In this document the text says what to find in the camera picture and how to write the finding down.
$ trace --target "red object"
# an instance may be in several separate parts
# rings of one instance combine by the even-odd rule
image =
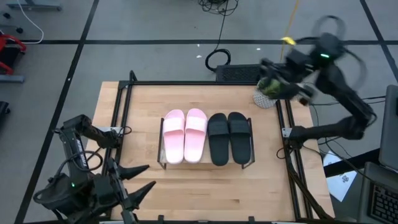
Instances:
[[[12,40],[13,42],[15,42],[15,44],[19,45],[19,47],[21,48],[20,49],[21,52],[26,51],[26,45],[23,44],[20,40],[18,40],[17,38],[15,38],[11,35],[4,34],[4,35],[0,35],[0,52],[7,45],[7,40]],[[7,75],[12,75],[14,73],[14,70],[10,66],[6,65],[3,62],[0,62],[0,68],[5,70]]]

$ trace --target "yellow cable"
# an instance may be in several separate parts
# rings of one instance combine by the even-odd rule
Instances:
[[[289,29],[293,24],[294,15],[296,14],[296,10],[297,10],[297,7],[299,6],[299,2],[300,2],[300,0],[296,0],[296,4],[294,6],[292,14],[290,15],[289,25],[286,28],[284,37],[287,37],[287,35],[289,34]],[[284,59],[284,50],[285,50],[285,41],[283,41],[283,43],[282,43],[282,51],[280,53],[280,62],[282,62],[282,60]]]

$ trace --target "slide sandal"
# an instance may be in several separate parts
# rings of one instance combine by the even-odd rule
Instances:
[[[228,126],[232,157],[237,164],[247,164],[251,156],[249,123],[243,114],[232,112],[228,115]]]
[[[164,149],[169,164],[179,164],[184,159],[184,127],[185,115],[182,110],[172,110],[164,118]]]
[[[225,114],[217,113],[211,116],[207,124],[210,156],[216,166],[228,163],[229,129]]]
[[[190,109],[185,124],[184,158],[187,162],[197,163],[203,154],[207,129],[207,117],[199,109]]]

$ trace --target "black slide sandal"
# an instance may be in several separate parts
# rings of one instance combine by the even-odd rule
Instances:
[[[251,156],[249,123],[243,114],[232,112],[228,115],[228,126],[232,157],[237,164],[247,164]]]
[[[211,161],[216,166],[223,166],[228,163],[229,130],[225,114],[217,113],[211,116],[207,122],[207,135]]]

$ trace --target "gray floor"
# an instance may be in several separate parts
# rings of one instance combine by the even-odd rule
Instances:
[[[27,12],[45,32],[45,40],[79,40],[93,0],[64,1],[62,12]],[[398,25],[391,24],[398,15],[396,0],[366,0],[386,40],[398,39]],[[276,40],[283,36],[294,7],[294,0],[240,1],[236,12],[226,18],[223,39]],[[19,11],[10,11],[12,20],[1,23],[20,24],[22,35],[3,29],[21,39],[38,39],[35,30]],[[357,0],[316,1],[301,0],[290,30],[293,37],[311,35],[312,24],[320,16],[333,14],[341,17],[348,26],[347,40],[377,40],[372,27]],[[217,39],[222,16],[203,12],[196,0],[99,0],[88,40],[180,40]],[[334,30],[328,24],[324,30]],[[0,217],[2,223],[14,221],[25,188],[43,145],[62,86],[69,71],[77,45],[30,45],[27,54],[16,68],[16,74],[26,76],[20,84],[0,84],[0,100],[11,104],[12,113],[0,132]],[[178,45],[85,45],[78,62],[72,84],[63,106],[58,127],[68,118],[79,114],[93,116],[101,82],[126,79],[133,69],[139,80],[214,80],[215,75],[205,67],[205,57],[214,49],[213,44]],[[279,45],[220,45],[232,54],[231,64],[257,63],[268,57],[278,61]],[[386,86],[396,84],[389,64],[378,45],[348,47],[357,53],[368,66],[365,84],[358,90],[361,97],[384,95]],[[389,46],[398,59],[398,46]],[[224,63],[223,56],[215,55],[211,65]],[[352,58],[339,62],[349,84],[359,75],[359,67]],[[316,103],[333,99],[319,94]],[[379,147],[383,103],[372,105],[378,121],[360,141],[339,140],[352,156]],[[348,113],[340,105],[318,106],[319,123],[338,121]],[[331,144],[344,155],[342,149]],[[65,159],[57,136],[51,142],[37,188],[46,185],[59,164]],[[361,179],[357,178],[343,203],[333,200],[338,217],[356,216]],[[25,222],[53,220],[55,217],[42,206],[32,202]]]

